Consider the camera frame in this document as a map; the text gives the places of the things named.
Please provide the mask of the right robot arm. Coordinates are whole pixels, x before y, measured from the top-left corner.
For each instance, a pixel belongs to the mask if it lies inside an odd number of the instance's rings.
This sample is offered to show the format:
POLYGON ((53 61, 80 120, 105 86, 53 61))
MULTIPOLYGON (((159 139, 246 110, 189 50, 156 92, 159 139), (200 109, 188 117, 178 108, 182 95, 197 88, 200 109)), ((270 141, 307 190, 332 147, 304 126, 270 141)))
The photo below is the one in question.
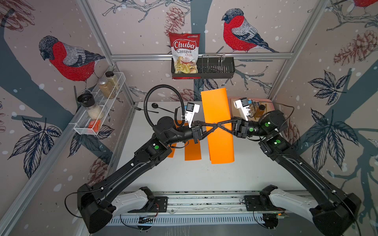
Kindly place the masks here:
POLYGON ((313 196, 314 202, 269 185, 260 192, 260 202, 296 213, 312 222, 325 236, 341 236, 356 222, 361 200, 353 193, 346 194, 320 175, 296 152, 293 146, 280 135, 287 127, 284 114, 271 111, 259 121, 246 121, 233 117, 212 125, 237 138, 258 136, 262 152, 285 168, 313 196))

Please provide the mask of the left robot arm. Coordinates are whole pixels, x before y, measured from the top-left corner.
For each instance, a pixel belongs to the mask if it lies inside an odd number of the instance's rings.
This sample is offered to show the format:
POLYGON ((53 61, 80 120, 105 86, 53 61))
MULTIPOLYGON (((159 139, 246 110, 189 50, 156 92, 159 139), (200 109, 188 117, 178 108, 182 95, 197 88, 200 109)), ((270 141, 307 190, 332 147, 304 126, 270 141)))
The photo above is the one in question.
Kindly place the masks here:
POLYGON ((173 118, 162 117, 153 126, 153 135, 135 153, 134 157, 103 181, 90 186, 84 184, 77 191, 77 207, 89 233, 104 228, 118 209, 112 202, 138 177, 164 161, 172 152, 171 145, 189 140, 199 141, 221 129, 232 131, 224 123, 208 124, 195 121, 193 127, 176 127, 173 118))

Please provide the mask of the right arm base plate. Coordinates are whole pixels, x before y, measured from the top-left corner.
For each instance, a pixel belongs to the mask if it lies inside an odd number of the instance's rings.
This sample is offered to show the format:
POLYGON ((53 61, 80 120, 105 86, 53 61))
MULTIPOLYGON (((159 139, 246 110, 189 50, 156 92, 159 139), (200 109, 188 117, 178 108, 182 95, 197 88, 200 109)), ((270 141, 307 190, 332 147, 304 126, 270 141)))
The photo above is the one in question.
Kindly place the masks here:
POLYGON ((242 202, 247 211, 284 211, 284 209, 274 206, 268 197, 262 195, 245 195, 242 202))

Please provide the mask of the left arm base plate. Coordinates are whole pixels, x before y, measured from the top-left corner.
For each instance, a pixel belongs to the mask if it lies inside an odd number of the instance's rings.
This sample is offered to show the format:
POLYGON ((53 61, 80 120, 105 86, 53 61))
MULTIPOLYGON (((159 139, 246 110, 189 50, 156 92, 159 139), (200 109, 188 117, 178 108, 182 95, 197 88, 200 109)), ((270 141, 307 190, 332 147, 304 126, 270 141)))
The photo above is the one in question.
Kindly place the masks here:
POLYGON ((166 212, 168 205, 168 197, 166 196, 157 196, 153 198, 149 198, 146 205, 141 209, 135 209, 129 211, 129 213, 142 213, 142 212, 152 212, 152 213, 160 213, 166 212))

